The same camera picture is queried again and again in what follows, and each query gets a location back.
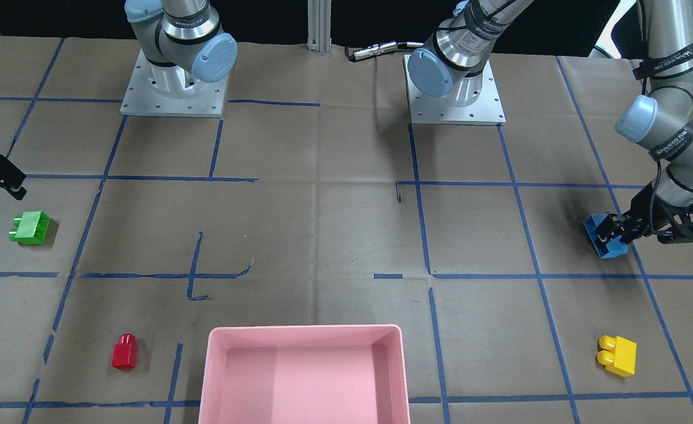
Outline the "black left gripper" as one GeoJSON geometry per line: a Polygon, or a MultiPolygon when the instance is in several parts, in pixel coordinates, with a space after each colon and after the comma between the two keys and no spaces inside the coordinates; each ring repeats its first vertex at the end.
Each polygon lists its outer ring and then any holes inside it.
{"type": "Polygon", "coordinates": [[[655,234],[661,244],[693,243],[693,202],[685,207],[668,204],[648,184],[632,198],[629,217],[596,215],[596,241],[599,243],[618,239],[631,244],[651,234],[655,234]],[[640,221],[638,228],[632,228],[632,219],[640,221]]]}

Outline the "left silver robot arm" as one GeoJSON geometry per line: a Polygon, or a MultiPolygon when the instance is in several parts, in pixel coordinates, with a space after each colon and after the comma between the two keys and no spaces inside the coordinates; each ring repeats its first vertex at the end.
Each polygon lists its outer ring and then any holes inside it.
{"type": "MultiPolygon", "coordinates": [[[[407,74],[431,97],[449,95],[488,62],[495,41],[529,1],[464,1],[409,56],[407,74]]],[[[648,151],[658,172],[623,214],[584,221],[595,250],[613,257],[636,239],[693,243],[693,2],[640,1],[644,57],[634,70],[647,93],[637,96],[615,131],[648,151]]]]}

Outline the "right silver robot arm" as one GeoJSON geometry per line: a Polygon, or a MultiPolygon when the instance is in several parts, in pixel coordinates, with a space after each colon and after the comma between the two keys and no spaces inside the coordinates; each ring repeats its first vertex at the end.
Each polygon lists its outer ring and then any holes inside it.
{"type": "Polygon", "coordinates": [[[0,1],[0,195],[37,178],[218,179],[238,44],[209,1],[103,2],[135,40],[15,37],[86,22],[67,2],[0,1]]]}

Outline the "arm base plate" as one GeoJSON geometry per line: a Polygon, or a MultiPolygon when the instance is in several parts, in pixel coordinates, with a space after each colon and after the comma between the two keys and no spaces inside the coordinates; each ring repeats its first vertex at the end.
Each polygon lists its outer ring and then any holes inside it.
{"type": "Polygon", "coordinates": [[[490,62],[483,72],[452,86],[442,97],[419,91],[408,70],[410,55],[404,56],[406,96],[413,124],[466,124],[497,126],[506,123],[505,110],[490,62]]]}
{"type": "Polygon", "coordinates": [[[158,67],[140,51],[120,113],[141,117],[222,118],[230,76],[207,83],[181,67],[158,67]]]}

